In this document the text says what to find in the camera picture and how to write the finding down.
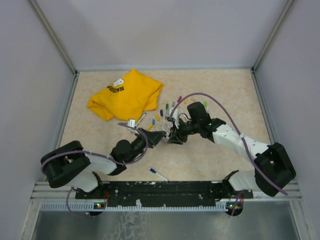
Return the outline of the blue cap whiteboard marker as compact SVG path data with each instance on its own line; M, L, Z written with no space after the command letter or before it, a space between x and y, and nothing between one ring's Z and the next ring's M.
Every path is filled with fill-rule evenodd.
M169 180L164 177L163 175L161 175L160 173L158 173L156 170L154 170L153 168L149 168L149 171L155 175L157 175L158 177L160 177L162 180L164 180L165 182L168 182Z

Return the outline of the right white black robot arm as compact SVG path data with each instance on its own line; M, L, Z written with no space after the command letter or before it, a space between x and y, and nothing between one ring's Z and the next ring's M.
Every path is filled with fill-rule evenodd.
M169 144L182 145L190 135L199 134L234 151L254 167L253 170L237 170L226 178L223 192L227 197L235 198L242 190L255 189L274 197L296 177L297 173L282 144L262 143L237 133L225 121L210 117L200 102L190 104L187 111L190 118L183 121L176 109L166 110L165 118L172 123L167 141Z

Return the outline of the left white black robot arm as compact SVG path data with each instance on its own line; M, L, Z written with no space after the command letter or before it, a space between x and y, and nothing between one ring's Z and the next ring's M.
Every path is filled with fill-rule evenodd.
M104 192L98 172L108 176L119 175L127 169L127 165L141 160L147 149L154 148L166 136L165 131L142 128L136 131L135 140L118 141L108 155L85 150L80 141L74 140L43 156L40 170L51 188L70 186L97 199Z

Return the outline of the navy cap white marker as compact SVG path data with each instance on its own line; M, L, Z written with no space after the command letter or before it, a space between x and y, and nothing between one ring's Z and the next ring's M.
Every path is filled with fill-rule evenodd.
M142 116L140 117L140 119L138 120L138 122L136 123L137 125L139 125L140 123L141 123L141 121L144 119L144 117L146 116L146 112L144 112L143 114L142 114Z

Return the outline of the yellow printed t-shirt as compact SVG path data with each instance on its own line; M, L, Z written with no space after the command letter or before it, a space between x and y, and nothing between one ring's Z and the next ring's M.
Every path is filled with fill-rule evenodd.
M132 69L92 95L87 108L105 121L138 121L145 111L157 109L164 84Z

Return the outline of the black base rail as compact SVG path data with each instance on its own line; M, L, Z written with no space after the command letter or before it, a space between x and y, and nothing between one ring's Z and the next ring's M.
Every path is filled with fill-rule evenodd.
M102 181L90 192L76 190L77 200L98 200L97 210L199 210L217 209L225 199L222 211L239 215L242 203L252 199L251 190L234 190L229 176L221 181Z

